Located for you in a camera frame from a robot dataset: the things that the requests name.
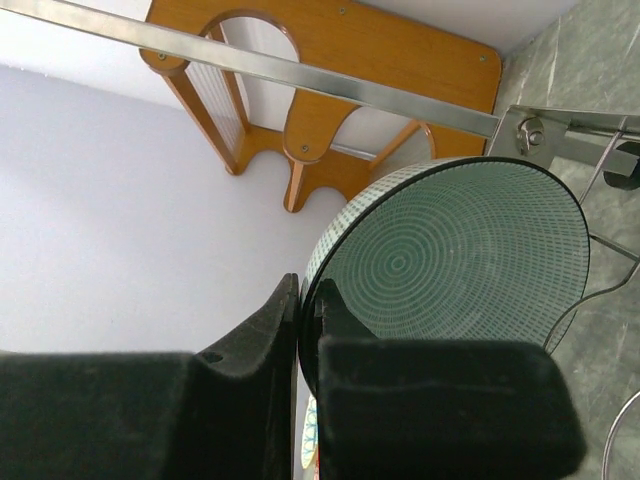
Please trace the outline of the teal dotted grey bowl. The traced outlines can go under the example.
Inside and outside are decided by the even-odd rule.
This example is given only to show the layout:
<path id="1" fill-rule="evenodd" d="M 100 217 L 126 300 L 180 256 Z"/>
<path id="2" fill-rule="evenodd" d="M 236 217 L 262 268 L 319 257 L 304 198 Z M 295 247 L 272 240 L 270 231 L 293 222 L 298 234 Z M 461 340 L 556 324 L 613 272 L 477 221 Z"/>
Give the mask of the teal dotted grey bowl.
<path id="1" fill-rule="evenodd" d="M 326 280 L 381 339 L 554 348 L 583 298 L 590 254 L 582 207 L 544 168 L 459 157 L 396 170 L 343 207 L 309 258 L 298 347 L 305 381 L 317 389 L 315 300 Z"/>

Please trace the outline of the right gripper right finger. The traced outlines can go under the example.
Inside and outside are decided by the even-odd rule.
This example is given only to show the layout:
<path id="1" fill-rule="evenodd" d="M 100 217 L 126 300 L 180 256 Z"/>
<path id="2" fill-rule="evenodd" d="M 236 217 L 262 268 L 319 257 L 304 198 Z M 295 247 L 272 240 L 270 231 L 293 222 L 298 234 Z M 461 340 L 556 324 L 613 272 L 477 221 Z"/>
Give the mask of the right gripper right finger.
<path id="1" fill-rule="evenodd" d="M 314 301 L 323 479 L 562 479 L 586 441 L 540 346 L 382 340 L 333 281 Z"/>

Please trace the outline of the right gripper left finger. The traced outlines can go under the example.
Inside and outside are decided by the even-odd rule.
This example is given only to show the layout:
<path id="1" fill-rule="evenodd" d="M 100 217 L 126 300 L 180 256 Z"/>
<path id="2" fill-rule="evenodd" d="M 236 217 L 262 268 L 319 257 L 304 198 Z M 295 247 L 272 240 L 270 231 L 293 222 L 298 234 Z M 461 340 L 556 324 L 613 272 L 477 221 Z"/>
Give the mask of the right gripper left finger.
<path id="1" fill-rule="evenodd" d="M 199 353 L 6 354 L 5 479 L 289 479 L 298 278 Z"/>

